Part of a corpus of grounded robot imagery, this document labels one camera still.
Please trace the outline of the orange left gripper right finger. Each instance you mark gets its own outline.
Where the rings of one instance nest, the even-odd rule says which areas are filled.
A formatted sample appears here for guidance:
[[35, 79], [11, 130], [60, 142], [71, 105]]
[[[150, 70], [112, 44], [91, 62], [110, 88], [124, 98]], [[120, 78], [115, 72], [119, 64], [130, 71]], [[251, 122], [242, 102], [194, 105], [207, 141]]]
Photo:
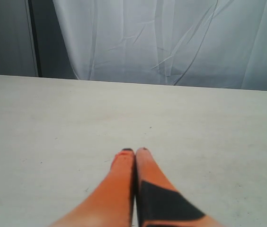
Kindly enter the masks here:
[[222, 227], [173, 186], [147, 148], [136, 151], [140, 227]]

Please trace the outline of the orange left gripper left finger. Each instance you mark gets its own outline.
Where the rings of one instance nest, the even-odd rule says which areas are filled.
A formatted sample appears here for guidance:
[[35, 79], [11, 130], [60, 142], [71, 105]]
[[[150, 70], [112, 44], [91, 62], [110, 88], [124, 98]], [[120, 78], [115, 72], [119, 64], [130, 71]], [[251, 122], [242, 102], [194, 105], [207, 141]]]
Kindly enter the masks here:
[[104, 180], [52, 227], [130, 227], [134, 207], [135, 153], [118, 152]]

